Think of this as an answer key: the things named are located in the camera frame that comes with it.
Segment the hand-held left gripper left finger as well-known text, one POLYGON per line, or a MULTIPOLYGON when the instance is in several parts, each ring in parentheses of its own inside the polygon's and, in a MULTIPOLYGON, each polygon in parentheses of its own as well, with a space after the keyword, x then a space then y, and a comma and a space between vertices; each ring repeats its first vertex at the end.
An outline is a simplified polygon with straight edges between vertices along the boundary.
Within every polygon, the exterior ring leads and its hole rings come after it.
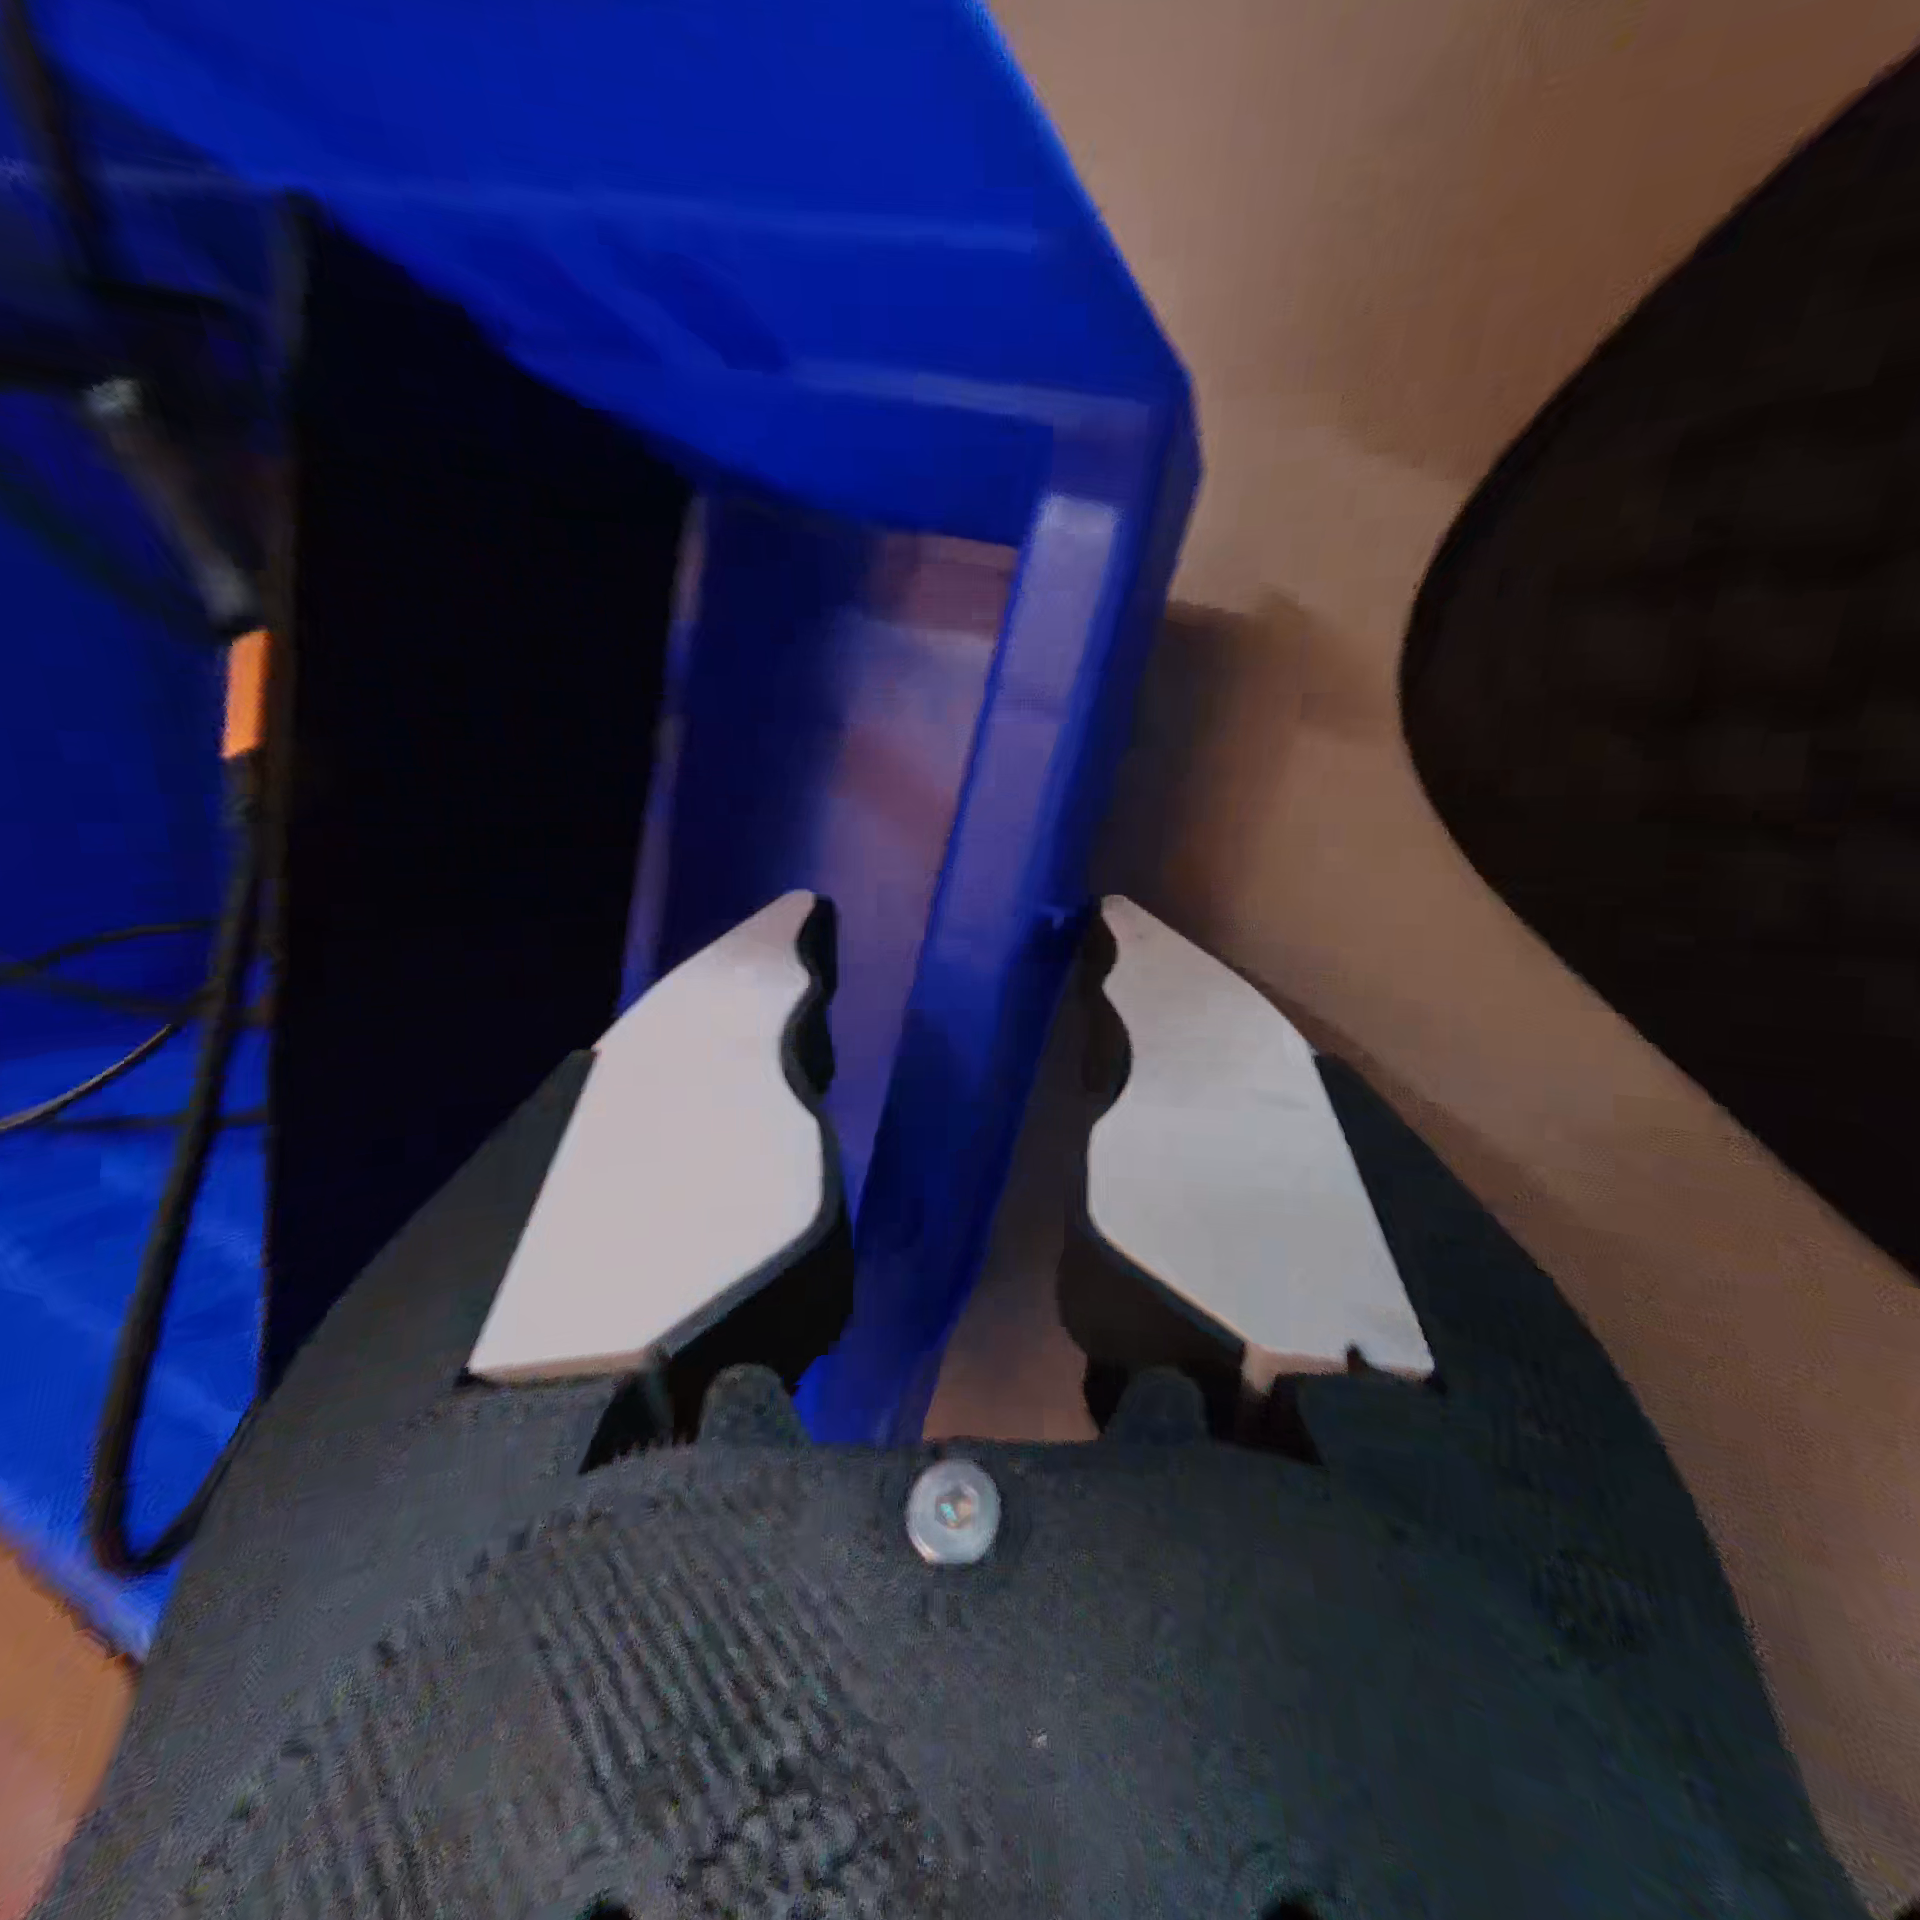
POLYGON ((493 1385, 677 1360, 847 1217, 825 1089, 832 903, 789 890, 592 1047, 472 1346, 493 1385))

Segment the black textured wrist pad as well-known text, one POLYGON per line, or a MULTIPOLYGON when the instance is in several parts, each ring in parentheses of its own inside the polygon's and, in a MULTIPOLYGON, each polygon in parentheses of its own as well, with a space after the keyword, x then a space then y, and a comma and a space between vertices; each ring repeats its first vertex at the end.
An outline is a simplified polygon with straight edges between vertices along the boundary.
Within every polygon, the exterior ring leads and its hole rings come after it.
POLYGON ((1478 876, 1917 1272, 1917 54, 1490 468, 1400 705, 1478 876))

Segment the blue plastic bin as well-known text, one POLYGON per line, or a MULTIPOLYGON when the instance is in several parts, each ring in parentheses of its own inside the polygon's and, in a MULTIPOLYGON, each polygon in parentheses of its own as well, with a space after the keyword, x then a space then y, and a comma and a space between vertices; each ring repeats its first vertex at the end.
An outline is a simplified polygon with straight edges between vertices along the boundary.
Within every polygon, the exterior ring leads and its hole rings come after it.
MULTIPOLYGON (((5 5, 5 1535, 133 1661, 179 1559, 98 1566, 90 1462, 233 876, 233 642, 81 391, 147 378, 215 447, 274 636, 299 205, 688 480, 608 1023, 777 896, 832 903, 853 1329, 801 1365, 832 1440, 925 1413, 985 1263, 1201 466, 984 5, 5 5)), ((141 1543, 272 1391, 285 684, 141 1543)))

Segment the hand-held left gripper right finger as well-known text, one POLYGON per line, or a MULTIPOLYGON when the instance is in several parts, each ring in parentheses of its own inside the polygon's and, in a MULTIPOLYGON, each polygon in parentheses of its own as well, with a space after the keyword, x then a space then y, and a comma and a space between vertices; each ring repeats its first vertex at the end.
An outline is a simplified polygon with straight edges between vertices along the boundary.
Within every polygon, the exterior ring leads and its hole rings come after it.
POLYGON ((1427 1329, 1307 1037, 1126 896, 1091 935, 1094 1118, 1059 1278, 1103 1370, 1274 1386, 1433 1378, 1427 1329))

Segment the black usb-c cable orange band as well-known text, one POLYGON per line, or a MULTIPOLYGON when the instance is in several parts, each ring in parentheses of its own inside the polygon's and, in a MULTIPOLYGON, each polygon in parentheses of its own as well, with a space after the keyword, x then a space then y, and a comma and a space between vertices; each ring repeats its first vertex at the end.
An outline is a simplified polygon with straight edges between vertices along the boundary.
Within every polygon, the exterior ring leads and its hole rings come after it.
POLYGON ((265 626, 255 626, 231 642, 224 669, 224 772, 238 840, 202 1000, 197 1070, 113 1351, 88 1477, 90 1549, 105 1572, 127 1580, 169 1568, 192 1543, 238 1445, 233 1432, 197 1490, 157 1535, 141 1543, 131 1533, 138 1430, 150 1402, 187 1232, 226 1118, 229 1073, 251 1005, 249 982, 262 956, 265 903, 272 890, 274 727, 274 636, 265 626))

